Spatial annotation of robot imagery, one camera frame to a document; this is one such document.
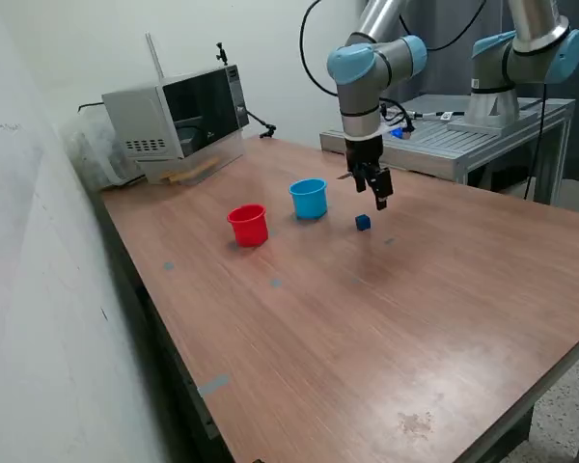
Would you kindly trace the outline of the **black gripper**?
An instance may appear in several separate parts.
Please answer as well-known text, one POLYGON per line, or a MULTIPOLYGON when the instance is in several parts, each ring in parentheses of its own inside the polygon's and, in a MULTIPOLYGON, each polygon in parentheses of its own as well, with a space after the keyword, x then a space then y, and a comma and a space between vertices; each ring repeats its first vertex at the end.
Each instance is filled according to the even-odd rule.
POLYGON ((364 192, 368 184, 374 194, 377 210, 385 209, 388 198, 393 195, 390 170, 379 168, 382 153, 382 136, 361 141, 345 140, 345 159, 347 168, 351 170, 356 191, 364 192))

